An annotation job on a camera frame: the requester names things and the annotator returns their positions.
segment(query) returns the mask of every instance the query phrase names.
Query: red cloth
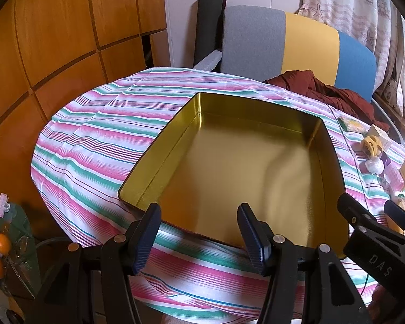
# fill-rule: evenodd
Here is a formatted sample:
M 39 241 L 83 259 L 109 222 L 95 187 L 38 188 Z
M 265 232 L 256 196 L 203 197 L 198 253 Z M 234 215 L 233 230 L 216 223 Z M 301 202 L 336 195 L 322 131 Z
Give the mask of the red cloth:
M 369 125 L 375 124 L 386 132 L 390 128 L 388 124 L 375 119 L 373 106 L 359 94 L 352 90 L 325 85 L 315 78 L 311 70 L 286 71 L 268 80 L 267 83 L 331 105 Z

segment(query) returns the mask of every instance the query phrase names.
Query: blue fabric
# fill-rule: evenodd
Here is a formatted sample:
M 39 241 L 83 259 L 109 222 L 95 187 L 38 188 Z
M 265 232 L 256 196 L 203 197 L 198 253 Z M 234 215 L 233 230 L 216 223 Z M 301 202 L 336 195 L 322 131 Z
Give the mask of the blue fabric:
M 350 89 L 370 102 L 374 92 L 377 61 L 374 54 L 349 35 L 339 33 L 339 65 L 335 86 Z

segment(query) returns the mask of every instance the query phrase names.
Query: chair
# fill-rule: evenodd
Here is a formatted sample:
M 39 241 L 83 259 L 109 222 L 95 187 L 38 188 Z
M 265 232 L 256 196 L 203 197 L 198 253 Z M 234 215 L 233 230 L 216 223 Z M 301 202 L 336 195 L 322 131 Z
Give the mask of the chair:
M 221 50 L 213 50 L 194 69 L 220 72 L 260 82 L 287 70 L 313 71 L 323 83 L 348 88 L 371 102 L 376 117 L 400 132 L 372 98 L 376 60 L 357 40 L 307 17 L 266 7 L 231 6 L 224 10 Z

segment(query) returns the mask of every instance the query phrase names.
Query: wooden panel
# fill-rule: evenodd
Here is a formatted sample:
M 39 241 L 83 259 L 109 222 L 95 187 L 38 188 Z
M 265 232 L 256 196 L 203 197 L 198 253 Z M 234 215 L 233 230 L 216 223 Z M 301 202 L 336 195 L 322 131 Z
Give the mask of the wooden panel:
M 168 32 L 159 31 L 150 35 L 151 54 L 155 67 L 171 67 Z
M 141 33 L 165 29 L 165 0 L 138 0 Z
M 70 101 L 105 83 L 99 55 L 96 53 L 74 64 L 36 90 L 39 103 L 48 118 Z
M 45 126 L 34 95 L 26 98 L 0 125 L 0 193 L 21 205 L 39 238 L 63 235 L 44 205 L 30 165 L 39 133 Z
M 31 85 L 96 47 L 89 0 L 16 0 L 16 27 Z
M 16 43 L 14 2 L 0 11 L 0 116 L 29 89 Z
M 137 37 L 101 51 L 109 82 L 146 68 L 143 43 Z
M 92 0 L 99 45 L 139 34 L 136 0 Z

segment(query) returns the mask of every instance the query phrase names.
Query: black clamp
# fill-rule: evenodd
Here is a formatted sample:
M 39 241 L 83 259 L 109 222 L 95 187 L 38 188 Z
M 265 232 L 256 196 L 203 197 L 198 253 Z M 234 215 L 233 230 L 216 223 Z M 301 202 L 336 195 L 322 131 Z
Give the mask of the black clamp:
M 101 271 L 108 324 L 141 324 L 128 276 L 146 265 L 161 225 L 161 208 L 152 203 L 140 221 L 105 244 L 70 244 L 42 285 L 25 324 L 92 324 L 91 272 Z
M 338 211 L 354 228 L 344 253 L 381 284 L 396 303 L 382 306 L 379 321 L 405 324 L 405 236 L 379 224 L 348 194 L 340 196 Z M 405 230 L 405 211 L 393 201 L 384 205 L 385 214 Z
M 261 275 L 270 276 L 258 324 L 291 322 L 299 271 L 306 273 L 302 324 L 372 323 L 351 278 L 329 245 L 312 249 L 274 235 L 267 223 L 257 220 L 247 203 L 239 206 L 237 221 L 252 265 Z

